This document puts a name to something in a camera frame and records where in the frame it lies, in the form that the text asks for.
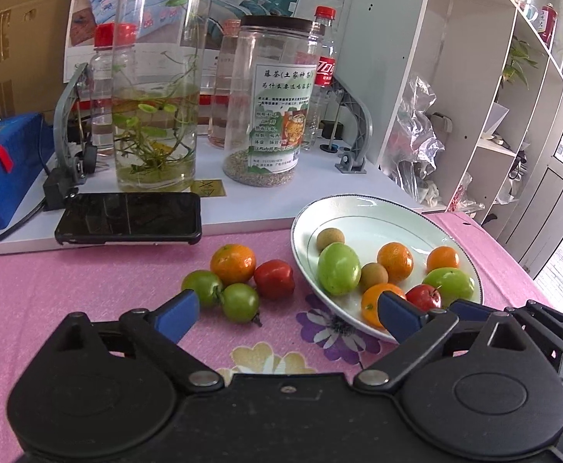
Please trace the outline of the grey bracket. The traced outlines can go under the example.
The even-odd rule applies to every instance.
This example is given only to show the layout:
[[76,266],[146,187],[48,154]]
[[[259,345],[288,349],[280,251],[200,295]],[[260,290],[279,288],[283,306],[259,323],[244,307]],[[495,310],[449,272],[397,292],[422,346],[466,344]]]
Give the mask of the grey bracket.
[[336,93],[339,107],[349,110],[357,126],[355,141],[349,150],[345,150],[341,154],[336,168],[342,174],[365,174],[367,150],[374,129],[369,110],[365,103],[356,98],[337,76],[333,76],[330,87]]
[[53,142],[56,163],[75,185],[83,185],[95,173],[97,146],[86,129],[81,93],[90,86],[89,65],[76,66],[54,110]]

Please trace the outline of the black power adapter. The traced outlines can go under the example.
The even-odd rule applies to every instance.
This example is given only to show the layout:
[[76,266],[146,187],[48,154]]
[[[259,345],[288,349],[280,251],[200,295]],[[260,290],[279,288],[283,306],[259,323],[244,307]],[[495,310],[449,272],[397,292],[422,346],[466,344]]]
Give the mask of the black power adapter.
[[43,184],[44,191],[44,210],[53,211],[64,209],[70,199],[78,193],[78,188],[73,183],[71,177],[62,168],[55,168],[50,171],[49,176]]

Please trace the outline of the grey bracket left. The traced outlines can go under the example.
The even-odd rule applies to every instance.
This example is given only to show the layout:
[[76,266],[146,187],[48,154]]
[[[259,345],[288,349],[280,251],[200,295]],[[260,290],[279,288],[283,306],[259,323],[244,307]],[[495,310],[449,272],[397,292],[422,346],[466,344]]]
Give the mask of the grey bracket left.
[[90,86],[89,65],[76,66],[54,110],[53,142],[56,163],[75,185],[83,185],[95,173],[97,146],[86,129],[81,93]]

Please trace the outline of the red apple front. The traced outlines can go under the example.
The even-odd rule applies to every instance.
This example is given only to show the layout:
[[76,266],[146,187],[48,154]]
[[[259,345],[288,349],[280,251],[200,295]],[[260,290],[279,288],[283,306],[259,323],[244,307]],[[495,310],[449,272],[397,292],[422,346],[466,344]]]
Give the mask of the red apple front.
[[421,311],[431,311],[441,307],[440,292],[428,284],[414,286],[406,293],[406,299]]

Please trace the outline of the glass vase with plant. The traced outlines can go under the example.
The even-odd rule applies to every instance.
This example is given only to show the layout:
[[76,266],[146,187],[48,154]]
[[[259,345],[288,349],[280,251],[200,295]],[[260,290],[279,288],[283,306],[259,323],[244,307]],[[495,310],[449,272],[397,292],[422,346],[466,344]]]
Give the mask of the glass vase with plant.
[[122,191],[182,191],[196,138],[211,0],[118,0],[112,124]]

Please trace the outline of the green fruit on plate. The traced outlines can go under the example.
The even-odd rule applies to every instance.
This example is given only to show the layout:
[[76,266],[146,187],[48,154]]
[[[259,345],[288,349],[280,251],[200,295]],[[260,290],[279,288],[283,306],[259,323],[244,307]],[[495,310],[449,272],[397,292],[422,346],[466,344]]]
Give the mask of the green fruit on plate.
[[424,278],[423,283],[440,293],[442,307],[449,307],[458,299],[474,301],[476,282],[461,269],[436,269]]

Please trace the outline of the large green fruit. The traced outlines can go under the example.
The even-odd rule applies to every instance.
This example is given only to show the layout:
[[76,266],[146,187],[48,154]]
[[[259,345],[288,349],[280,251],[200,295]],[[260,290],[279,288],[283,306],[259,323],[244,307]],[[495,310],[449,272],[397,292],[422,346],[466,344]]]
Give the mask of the large green fruit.
[[323,289],[330,296],[344,296],[359,285],[361,278],[359,257],[345,243],[331,243],[319,256],[317,276]]

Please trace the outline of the white ceramic plate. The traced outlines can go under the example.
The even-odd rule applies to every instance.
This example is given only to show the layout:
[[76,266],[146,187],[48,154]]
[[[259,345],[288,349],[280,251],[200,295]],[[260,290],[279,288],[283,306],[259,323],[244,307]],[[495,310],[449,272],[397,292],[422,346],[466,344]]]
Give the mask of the white ceramic plate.
[[319,250],[317,236],[326,228],[342,231],[345,243],[359,257],[360,264],[375,261],[386,243],[398,242],[407,247],[414,258],[414,270],[401,289],[412,289],[427,276],[426,261],[435,248],[448,246],[458,253],[459,268],[474,281],[472,302],[484,301],[483,286],[475,264],[467,252],[443,228],[402,205],[359,194],[339,194],[309,204],[299,212],[291,228],[291,248],[298,269],[315,296],[337,317],[367,335],[392,343],[394,337],[384,329],[371,326],[361,316],[361,294],[357,289],[339,297],[330,296],[318,279]]

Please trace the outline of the orange mandarin on plate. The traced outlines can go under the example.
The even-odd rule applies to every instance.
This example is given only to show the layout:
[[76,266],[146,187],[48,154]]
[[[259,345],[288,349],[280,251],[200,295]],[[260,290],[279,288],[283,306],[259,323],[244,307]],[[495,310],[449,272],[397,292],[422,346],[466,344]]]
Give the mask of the orange mandarin on plate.
[[377,261],[387,271],[390,283],[406,280],[414,269],[413,255],[402,243],[386,243],[381,247]]

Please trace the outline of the cola bottle red label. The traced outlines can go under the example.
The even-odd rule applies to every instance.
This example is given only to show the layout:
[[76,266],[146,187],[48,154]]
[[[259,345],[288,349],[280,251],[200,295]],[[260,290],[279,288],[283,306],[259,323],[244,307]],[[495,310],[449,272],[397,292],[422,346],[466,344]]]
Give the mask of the cola bottle red label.
[[330,94],[330,82],[334,76],[337,59],[333,29],[336,15],[337,10],[334,7],[318,5],[315,10],[315,22],[320,25],[324,35],[303,134],[302,148],[304,150],[312,149],[316,143],[319,124],[327,106],[328,94]]

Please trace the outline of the small orange on plate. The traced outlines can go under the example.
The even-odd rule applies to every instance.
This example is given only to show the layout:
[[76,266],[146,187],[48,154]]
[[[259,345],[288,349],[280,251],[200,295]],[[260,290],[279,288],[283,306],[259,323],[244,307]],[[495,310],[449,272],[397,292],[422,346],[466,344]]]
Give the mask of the small orange on plate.
[[460,257],[457,251],[449,246],[435,248],[428,256],[426,261],[427,272],[444,268],[457,269],[460,264]]

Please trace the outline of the clear plastic bag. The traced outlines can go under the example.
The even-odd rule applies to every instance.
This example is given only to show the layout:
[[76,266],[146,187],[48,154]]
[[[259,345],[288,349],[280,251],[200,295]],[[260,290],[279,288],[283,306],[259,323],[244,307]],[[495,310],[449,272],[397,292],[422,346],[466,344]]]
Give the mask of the clear plastic bag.
[[445,149],[427,111],[436,101],[429,83],[412,73],[407,81],[388,138],[384,164],[388,177],[418,205],[432,208],[440,190],[431,179],[436,156]]

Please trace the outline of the small brown longan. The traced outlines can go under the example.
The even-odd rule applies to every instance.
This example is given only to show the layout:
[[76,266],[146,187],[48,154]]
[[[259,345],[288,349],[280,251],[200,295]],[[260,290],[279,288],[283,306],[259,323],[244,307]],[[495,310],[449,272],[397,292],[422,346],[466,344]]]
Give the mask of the small brown longan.
[[369,264],[365,264],[361,270],[359,289],[360,292],[364,294],[371,287],[387,283],[388,281],[387,270],[377,262],[370,262]]

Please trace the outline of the black smartphone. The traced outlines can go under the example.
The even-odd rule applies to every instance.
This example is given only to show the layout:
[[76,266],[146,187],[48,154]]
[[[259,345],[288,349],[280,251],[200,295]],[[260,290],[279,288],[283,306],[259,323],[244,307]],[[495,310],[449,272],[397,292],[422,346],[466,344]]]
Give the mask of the black smartphone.
[[199,243],[201,199],[195,193],[80,193],[54,231],[61,245]]

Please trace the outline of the blue tool box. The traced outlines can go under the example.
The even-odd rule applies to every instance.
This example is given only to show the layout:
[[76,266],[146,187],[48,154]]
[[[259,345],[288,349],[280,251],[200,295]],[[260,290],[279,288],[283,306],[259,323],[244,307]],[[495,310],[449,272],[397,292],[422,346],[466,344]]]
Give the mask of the blue tool box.
[[41,113],[0,120],[0,230],[54,154],[53,132]]

